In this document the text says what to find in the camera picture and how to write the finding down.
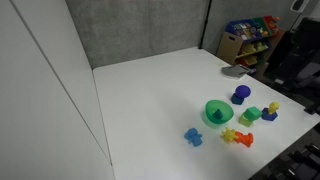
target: green bowl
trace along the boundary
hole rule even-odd
[[[234,112],[229,104],[219,100],[211,100],[206,104],[206,115],[212,123],[223,124],[233,117]]]

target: white tabletop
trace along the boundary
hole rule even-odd
[[[303,106],[249,76],[220,74],[226,64],[204,50],[185,49],[94,70],[116,180],[248,179],[319,122]],[[239,85],[252,94],[243,105],[230,97]],[[204,106],[223,100],[235,116],[226,124],[207,126]],[[259,119],[247,128],[239,116],[277,101],[274,122]],[[184,133],[197,128],[203,144],[193,147]],[[226,144],[225,127],[254,135],[251,148]]]

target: wooden shelf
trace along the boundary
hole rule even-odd
[[[236,56],[236,59],[239,59],[239,58],[242,58],[242,57],[246,57],[246,56],[249,56],[249,55],[253,55],[253,54],[256,54],[256,53],[260,53],[260,52],[266,51],[268,49],[269,48],[266,48],[266,49],[263,49],[263,50],[260,50],[260,51],[250,52],[250,53],[247,53],[247,54],[241,54],[241,55]]]

